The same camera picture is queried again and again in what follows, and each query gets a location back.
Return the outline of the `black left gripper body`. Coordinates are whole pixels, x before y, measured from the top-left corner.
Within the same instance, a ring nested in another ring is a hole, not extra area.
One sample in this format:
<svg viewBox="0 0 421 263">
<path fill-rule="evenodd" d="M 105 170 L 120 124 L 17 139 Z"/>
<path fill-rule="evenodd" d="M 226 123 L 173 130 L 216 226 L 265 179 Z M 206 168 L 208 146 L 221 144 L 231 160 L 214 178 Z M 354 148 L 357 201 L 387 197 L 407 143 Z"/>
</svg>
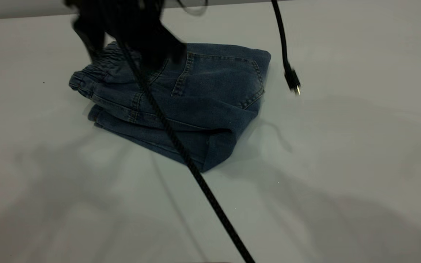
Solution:
<svg viewBox="0 0 421 263">
<path fill-rule="evenodd" d="M 76 10 L 73 23 L 94 23 L 129 44 L 181 42 L 162 24 L 163 0 L 65 0 L 64 5 Z"/>
</svg>

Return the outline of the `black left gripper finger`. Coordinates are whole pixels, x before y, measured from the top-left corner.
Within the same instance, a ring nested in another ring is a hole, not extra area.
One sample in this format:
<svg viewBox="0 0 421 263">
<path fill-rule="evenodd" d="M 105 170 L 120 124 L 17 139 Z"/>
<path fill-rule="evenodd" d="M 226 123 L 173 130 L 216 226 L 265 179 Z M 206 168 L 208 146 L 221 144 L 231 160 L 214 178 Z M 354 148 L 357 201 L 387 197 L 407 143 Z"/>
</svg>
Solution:
<svg viewBox="0 0 421 263">
<path fill-rule="evenodd" d="M 187 53 L 187 45 L 179 41 L 148 43 L 137 51 L 141 55 L 143 67 L 159 68 L 167 61 L 181 64 Z"/>
<path fill-rule="evenodd" d="M 103 52 L 105 34 L 102 28 L 91 22 L 74 22 L 73 30 L 79 36 L 92 62 Z"/>
</svg>

